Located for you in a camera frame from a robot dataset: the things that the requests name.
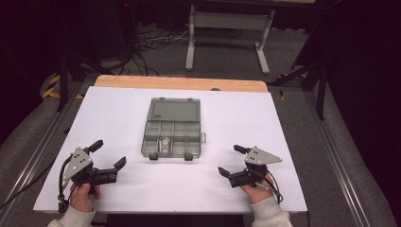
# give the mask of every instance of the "wooden table edge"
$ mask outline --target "wooden table edge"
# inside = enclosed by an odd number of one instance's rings
[[[101,75],[96,79],[95,87],[176,89],[176,90],[216,90],[226,92],[267,93],[268,87],[261,80],[241,79],[193,79],[164,78],[141,76]]]

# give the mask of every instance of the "hand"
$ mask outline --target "hand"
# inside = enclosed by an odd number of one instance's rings
[[[91,200],[89,200],[89,190],[91,189],[91,185],[88,183],[84,183],[82,186],[77,186],[73,184],[71,186],[71,206],[84,213],[89,213],[94,210],[92,206]],[[100,185],[95,186],[95,198],[100,199]]]
[[[266,178],[272,183],[270,174],[266,174]],[[270,198],[273,196],[272,190],[269,186],[269,184],[266,181],[263,181],[263,183],[266,187],[269,188],[269,191],[266,190],[263,187],[257,186],[257,187],[252,187],[250,185],[242,185],[241,189],[248,195],[250,198],[251,204],[260,202],[262,200],[265,200],[267,198]]]

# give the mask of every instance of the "table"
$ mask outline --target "table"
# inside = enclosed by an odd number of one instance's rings
[[[296,3],[296,4],[313,4],[315,0],[279,0],[276,2]],[[259,43],[255,43],[257,58],[263,74],[268,74],[270,69],[266,61],[263,48],[269,35],[271,23],[274,17],[274,10],[269,10],[268,15],[244,15],[232,13],[217,12],[198,12],[195,5],[191,6],[189,16],[189,42],[186,54],[185,69],[192,70],[195,55],[195,27],[213,27],[213,28],[230,28],[230,29],[248,29],[261,30],[262,35]]]
[[[161,83],[167,89],[149,89],[160,87]],[[243,90],[240,88],[242,83],[246,84]],[[180,84],[185,89],[198,91],[174,89]],[[258,84],[258,88],[254,88],[256,92],[233,91],[250,90],[250,84]],[[131,86],[147,89],[127,88]],[[199,89],[202,86],[207,90],[218,87],[225,91],[201,91]],[[202,145],[199,159],[191,162],[183,159],[151,161],[142,156],[140,150],[148,105],[154,96],[191,96],[200,99],[201,130],[206,132],[207,142]],[[231,188],[228,180],[218,174],[218,166],[232,172],[245,167],[245,156],[233,150],[235,144],[258,146],[282,157],[282,163],[269,165],[285,197],[282,207],[290,212],[306,211],[304,195],[286,140],[271,95],[263,82],[100,76],[81,104],[34,210],[57,211],[57,185],[62,162],[75,147],[88,147],[98,139],[104,141],[104,146],[91,154],[94,167],[110,168],[121,157],[127,157],[127,164],[120,170],[117,183],[102,185],[102,198],[94,201],[98,212],[250,213],[252,210],[247,196],[240,188]]]

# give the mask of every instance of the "sleeve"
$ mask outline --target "sleeve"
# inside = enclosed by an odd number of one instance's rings
[[[253,227],[291,227],[289,213],[281,209],[274,197],[251,205],[253,209]]]
[[[58,220],[52,220],[47,227],[90,227],[96,211],[83,213],[68,206],[65,215]]]

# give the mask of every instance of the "white paper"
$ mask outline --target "white paper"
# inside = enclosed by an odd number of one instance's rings
[[[199,159],[160,158],[151,161],[141,153],[142,140],[153,97],[199,98],[201,131],[207,142]],[[117,183],[101,186],[97,211],[105,213],[250,213],[248,197],[232,188],[218,173],[245,168],[245,155],[233,145],[257,146],[283,159],[268,165],[284,196],[281,207],[306,211],[304,195],[289,154],[286,139],[269,93],[91,87],[74,124],[51,168],[34,210],[58,210],[58,182],[63,161],[76,147],[97,140],[104,146],[91,153],[94,167],[112,168],[123,156],[127,164]],[[69,187],[64,191],[69,195]]]

